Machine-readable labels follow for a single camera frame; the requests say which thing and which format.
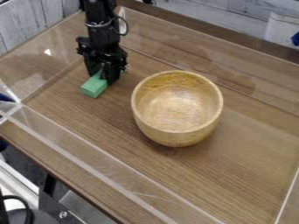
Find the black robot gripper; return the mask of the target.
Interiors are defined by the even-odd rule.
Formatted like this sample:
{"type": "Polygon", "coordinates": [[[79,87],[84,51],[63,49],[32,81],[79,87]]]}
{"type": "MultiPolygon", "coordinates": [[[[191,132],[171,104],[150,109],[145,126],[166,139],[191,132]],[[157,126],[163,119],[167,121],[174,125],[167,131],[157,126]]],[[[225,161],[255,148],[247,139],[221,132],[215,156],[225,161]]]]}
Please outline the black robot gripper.
{"type": "Polygon", "coordinates": [[[86,23],[88,36],[78,36],[78,54],[84,58],[88,76],[102,71],[100,79],[111,86],[127,70],[127,52],[121,47],[121,37],[129,28],[121,30],[119,23],[86,23]]]}

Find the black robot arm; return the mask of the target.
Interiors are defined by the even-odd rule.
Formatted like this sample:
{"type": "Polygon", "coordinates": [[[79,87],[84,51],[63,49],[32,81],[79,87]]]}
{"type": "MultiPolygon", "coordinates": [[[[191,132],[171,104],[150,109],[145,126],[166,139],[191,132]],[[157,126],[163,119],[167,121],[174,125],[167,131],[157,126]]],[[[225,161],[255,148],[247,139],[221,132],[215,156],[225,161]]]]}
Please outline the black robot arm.
{"type": "Polygon", "coordinates": [[[115,13],[118,0],[82,2],[88,36],[76,37],[78,54],[84,58],[88,75],[100,73],[99,78],[111,86],[127,70],[127,51],[121,47],[121,37],[129,34],[129,30],[121,31],[119,22],[129,24],[115,13]]]}

